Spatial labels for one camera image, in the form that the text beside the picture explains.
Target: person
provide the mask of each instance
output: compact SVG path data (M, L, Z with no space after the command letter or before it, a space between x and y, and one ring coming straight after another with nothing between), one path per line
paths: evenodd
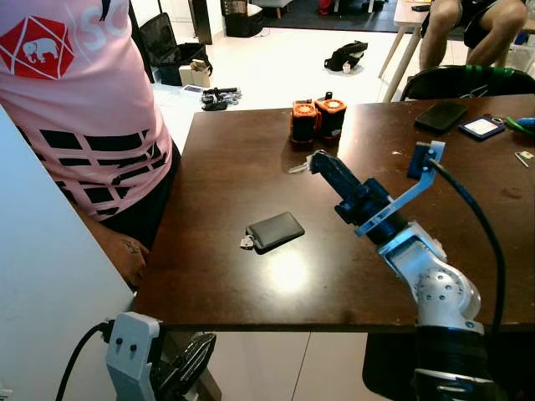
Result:
M422 24L420 68L441 63L448 33L457 26L465 27L466 63L491 65L508 50L526 18L521 0L434 0Z
M128 0L0 2L0 103L136 287L180 154L128 11Z

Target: black shorts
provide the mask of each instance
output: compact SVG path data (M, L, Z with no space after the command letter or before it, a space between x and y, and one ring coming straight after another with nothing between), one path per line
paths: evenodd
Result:
M483 14L496 3L497 0L461 0L461 16L455 27L465 28L463 38L465 45L469 48L475 48L488 34L488 31L479 26L479 21ZM430 14L431 12L427 14L421 25L421 37L424 37L429 26Z
M151 249L175 180L180 158L180 151L173 143L171 167L155 189L134 205L101 223L113 231L135 238Z

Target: dark brown tabletop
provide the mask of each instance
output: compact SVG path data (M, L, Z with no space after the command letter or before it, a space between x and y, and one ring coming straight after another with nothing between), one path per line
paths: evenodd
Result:
M467 121L481 114L535 115L535 96L457 100ZM525 134L477 142L457 128L434 136L415 117L436 101L348 109L339 147L325 148L360 180L373 176L396 197L415 182L406 171L416 141L444 140L443 165L487 214L507 262L504 329L534 322L535 163ZM309 150L288 144L288 109L195 115L180 169L134 310L178 329L407 331L416 306L405 284L334 211L339 197L320 175L289 174ZM248 224L292 212L306 233L264 255L240 248ZM452 266L481 292L489 324L496 263L476 217L440 177L402 209L443 245Z

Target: knee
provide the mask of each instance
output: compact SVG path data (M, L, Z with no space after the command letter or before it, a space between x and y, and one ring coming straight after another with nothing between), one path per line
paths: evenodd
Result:
M460 12L457 1L442 3L439 7L432 8L429 20L430 29L451 31L459 20Z
M508 4L497 16L493 27L502 30L505 33L516 34L527 20L527 8L520 2Z

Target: black cable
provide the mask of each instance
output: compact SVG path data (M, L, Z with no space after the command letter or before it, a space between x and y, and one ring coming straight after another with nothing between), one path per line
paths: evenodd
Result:
M89 341L89 339L96 332L102 332L104 334L104 340L106 341L106 338L107 338L106 342L108 342L110 340L110 334L111 334L111 329L113 328L113 324L114 324L114 321L109 321L106 323L99 323L96 326L93 326L78 342L78 344L74 348L73 353L70 356L69 363L67 363L67 367L65 368L64 375L61 378L61 383L59 384L58 395L56 396L56 401L61 401L64 398L64 393L65 393L65 389L67 388L67 382L69 381L69 376L71 372L73 371L74 364L76 363L76 358L79 356L84 345Z
M477 204L476 200L470 195L468 190L462 186L453 176L442 166L438 161L429 159L431 165L438 171L438 173L450 183L453 188L459 193L459 195L466 201L476 214L477 219L483 226L483 230L487 234L489 242L491 242L494 255L496 257L497 267L497 283L496 283L496 303L494 306L494 318L492 320L491 337L496 338L500 325L502 324L503 315L503 303L505 301L505 259L503 257L502 248L498 241L494 230L491 227L491 223L485 217L481 207Z

